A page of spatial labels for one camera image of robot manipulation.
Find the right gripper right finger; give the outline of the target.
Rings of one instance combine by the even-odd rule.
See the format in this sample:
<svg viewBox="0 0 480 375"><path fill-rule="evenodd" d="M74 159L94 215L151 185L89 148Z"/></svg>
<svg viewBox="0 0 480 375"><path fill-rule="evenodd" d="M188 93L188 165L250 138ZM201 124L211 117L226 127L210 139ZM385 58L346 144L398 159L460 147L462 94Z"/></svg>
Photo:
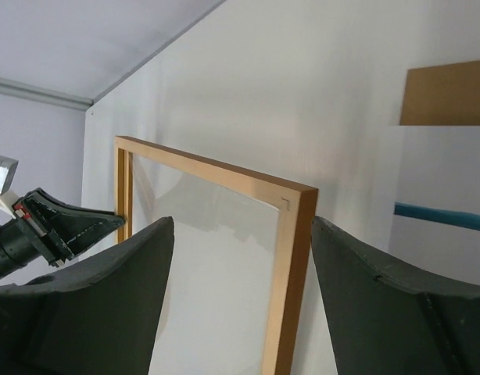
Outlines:
<svg viewBox="0 0 480 375"><path fill-rule="evenodd" d="M315 217L311 248L340 374L480 374L480 286Z"/></svg>

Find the wooden picture frame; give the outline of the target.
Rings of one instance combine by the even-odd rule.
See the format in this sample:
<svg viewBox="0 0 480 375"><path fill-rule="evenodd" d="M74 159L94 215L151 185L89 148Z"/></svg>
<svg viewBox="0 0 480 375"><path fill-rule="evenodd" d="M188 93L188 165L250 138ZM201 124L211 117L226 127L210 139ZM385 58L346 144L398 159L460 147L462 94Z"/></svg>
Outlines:
<svg viewBox="0 0 480 375"><path fill-rule="evenodd" d="M267 315L262 374L289 374L299 324L311 243L311 224L318 190L305 184L135 137L114 138L116 214L125 224L117 230L121 243L133 230L133 157L143 156L278 209L274 268Z"/></svg>

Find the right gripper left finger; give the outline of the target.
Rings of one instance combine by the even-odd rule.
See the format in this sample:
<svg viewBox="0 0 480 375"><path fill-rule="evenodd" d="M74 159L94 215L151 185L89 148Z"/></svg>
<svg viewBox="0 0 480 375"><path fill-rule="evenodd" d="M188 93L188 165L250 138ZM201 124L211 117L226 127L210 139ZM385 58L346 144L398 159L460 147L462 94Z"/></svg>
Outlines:
<svg viewBox="0 0 480 375"><path fill-rule="evenodd" d="M0 287L0 374L147 374L174 220L23 285Z"/></svg>

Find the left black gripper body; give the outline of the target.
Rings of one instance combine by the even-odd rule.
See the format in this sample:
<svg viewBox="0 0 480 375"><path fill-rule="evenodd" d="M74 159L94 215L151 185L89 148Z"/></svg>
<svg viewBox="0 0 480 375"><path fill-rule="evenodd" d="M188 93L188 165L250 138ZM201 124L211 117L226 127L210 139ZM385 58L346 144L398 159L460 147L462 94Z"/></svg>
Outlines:
<svg viewBox="0 0 480 375"><path fill-rule="evenodd" d="M12 219L0 224L0 280L20 270L41 254L34 247L22 219Z"/></svg>

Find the clear acrylic sheet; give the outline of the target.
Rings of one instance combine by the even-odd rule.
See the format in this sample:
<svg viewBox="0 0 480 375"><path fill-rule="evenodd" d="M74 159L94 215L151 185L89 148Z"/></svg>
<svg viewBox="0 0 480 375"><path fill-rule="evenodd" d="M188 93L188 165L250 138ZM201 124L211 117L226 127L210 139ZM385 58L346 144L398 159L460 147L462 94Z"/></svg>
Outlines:
<svg viewBox="0 0 480 375"><path fill-rule="evenodd" d="M133 168L134 231L174 220L150 373L258 374L277 209L141 156Z"/></svg>

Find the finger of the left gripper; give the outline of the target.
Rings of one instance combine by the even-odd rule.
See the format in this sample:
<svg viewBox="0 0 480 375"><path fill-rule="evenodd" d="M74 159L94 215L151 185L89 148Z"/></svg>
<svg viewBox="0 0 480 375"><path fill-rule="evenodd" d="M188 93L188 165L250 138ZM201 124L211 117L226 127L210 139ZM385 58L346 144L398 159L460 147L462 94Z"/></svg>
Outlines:
<svg viewBox="0 0 480 375"><path fill-rule="evenodd" d="M69 205L37 188L13 204L24 233L51 266L71 261L125 224L113 211Z"/></svg>

